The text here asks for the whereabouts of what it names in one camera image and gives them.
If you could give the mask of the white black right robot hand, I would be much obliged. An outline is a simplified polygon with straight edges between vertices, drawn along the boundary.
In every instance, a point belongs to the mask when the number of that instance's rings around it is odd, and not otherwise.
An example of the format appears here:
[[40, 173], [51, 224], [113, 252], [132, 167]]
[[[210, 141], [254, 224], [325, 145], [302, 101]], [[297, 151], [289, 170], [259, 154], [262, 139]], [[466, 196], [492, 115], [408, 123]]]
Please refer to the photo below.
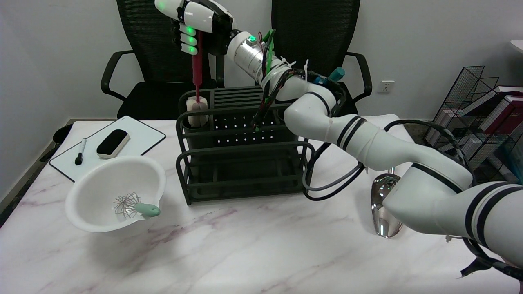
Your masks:
[[155, 0], [156, 9], [172, 20], [174, 43], [182, 52], [227, 54], [237, 24], [230, 11], [214, 0]]

